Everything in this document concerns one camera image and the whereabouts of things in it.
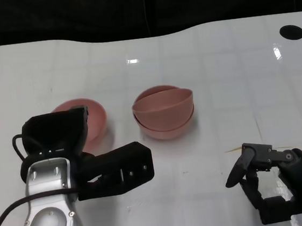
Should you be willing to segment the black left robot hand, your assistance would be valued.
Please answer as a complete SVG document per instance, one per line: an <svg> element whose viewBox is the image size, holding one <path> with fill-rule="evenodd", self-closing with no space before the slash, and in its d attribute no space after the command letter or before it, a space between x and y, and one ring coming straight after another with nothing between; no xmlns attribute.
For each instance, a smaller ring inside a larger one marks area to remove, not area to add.
<svg viewBox="0 0 302 226"><path fill-rule="evenodd" d="M26 153L32 155L64 150L75 155L81 154L87 141L88 116L85 105L33 116L21 130Z"/></svg>

